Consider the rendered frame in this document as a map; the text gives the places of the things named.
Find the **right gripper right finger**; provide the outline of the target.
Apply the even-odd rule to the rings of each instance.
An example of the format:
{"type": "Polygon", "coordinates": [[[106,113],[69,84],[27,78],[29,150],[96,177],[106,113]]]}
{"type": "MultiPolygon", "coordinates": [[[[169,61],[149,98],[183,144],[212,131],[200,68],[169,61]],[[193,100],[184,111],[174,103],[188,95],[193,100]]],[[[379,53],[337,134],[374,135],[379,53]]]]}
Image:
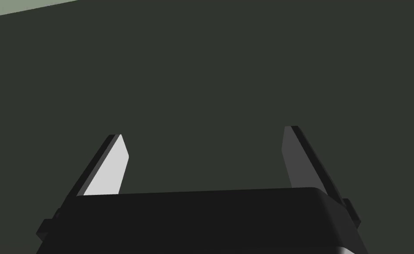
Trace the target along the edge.
{"type": "Polygon", "coordinates": [[[344,205],[338,188],[299,126],[285,126],[281,146],[292,187],[317,188],[344,205]]]}

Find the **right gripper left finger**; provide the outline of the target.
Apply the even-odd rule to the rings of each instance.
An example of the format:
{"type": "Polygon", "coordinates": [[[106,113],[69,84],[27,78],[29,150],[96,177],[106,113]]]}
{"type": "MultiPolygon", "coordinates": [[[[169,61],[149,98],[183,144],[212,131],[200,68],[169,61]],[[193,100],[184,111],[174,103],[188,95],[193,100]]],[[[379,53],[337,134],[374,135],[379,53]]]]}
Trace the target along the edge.
{"type": "Polygon", "coordinates": [[[123,136],[109,135],[78,179],[75,195],[118,194],[128,160],[123,136]]]}

